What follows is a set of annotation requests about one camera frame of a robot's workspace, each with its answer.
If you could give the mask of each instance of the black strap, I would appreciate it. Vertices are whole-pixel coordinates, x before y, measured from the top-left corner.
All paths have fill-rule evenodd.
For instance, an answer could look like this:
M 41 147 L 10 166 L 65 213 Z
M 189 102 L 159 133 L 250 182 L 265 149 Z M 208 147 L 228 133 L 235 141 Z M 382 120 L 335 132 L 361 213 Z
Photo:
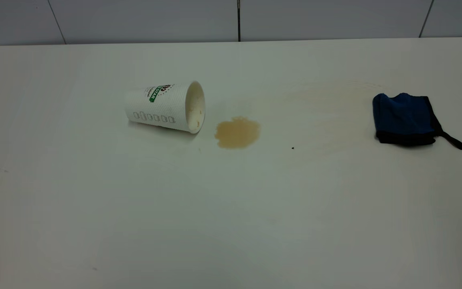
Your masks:
M 448 133 L 444 132 L 443 130 L 438 132 L 439 136 L 444 137 L 449 143 L 451 143 L 456 148 L 462 150 L 462 142 L 458 141 L 457 139 L 451 137 Z

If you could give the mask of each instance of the green logo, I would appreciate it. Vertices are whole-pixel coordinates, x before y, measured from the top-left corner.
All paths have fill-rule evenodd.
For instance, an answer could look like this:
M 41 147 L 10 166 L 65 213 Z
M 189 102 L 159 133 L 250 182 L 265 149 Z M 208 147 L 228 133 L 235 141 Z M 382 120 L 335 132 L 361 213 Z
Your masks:
M 158 93 L 160 92 L 160 89 L 162 89 L 163 86 L 158 86 L 154 92 L 152 93 L 151 97 L 149 97 L 149 101 L 150 102 L 154 102 L 154 100 L 156 99 L 156 96 L 158 95 Z
M 157 86 L 154 89 L 154 91 L 152 92 L 151 97 L 149 97 L 149 101 L 154 102 L 154 100 L 156 99 L 156 96 L 158 96 L 158 94 L 160 94 L 160 95 L 164 94 L 172 86 L 173 86 L 173 84 Z

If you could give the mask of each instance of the coffee spill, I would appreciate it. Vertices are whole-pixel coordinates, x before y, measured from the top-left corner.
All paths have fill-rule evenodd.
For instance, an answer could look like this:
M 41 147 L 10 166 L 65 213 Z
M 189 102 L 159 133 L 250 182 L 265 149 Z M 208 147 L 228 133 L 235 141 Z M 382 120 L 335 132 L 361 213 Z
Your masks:
M 223 149 L 244 149 L 260 136 L 260 124 L 246 117 L 233 117 L 232 121 L 223 121 L 217 126 L 215 138 Z

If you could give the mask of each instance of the blue fabric pouch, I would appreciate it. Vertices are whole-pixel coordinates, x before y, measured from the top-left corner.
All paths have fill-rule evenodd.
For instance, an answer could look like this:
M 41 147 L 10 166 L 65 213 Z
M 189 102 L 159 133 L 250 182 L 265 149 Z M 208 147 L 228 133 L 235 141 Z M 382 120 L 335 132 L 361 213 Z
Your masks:
M 423 146 L 442 136 L 462 150 L 462 142 L 443 131 L 427 96 L 401 93 L 389 98 L 378 94 L 374 97 L 373 106 L 376 137 L 381 143 Z

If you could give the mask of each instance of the paper cup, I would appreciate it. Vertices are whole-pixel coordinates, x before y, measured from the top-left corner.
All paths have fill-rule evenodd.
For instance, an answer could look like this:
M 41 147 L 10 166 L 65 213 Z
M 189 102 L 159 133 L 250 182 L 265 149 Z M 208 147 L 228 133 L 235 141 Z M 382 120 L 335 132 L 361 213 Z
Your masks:
M 126 95 L 130 121 L 198 133 L 204 121 L 204 92 L 199 82 L 167 84 Z

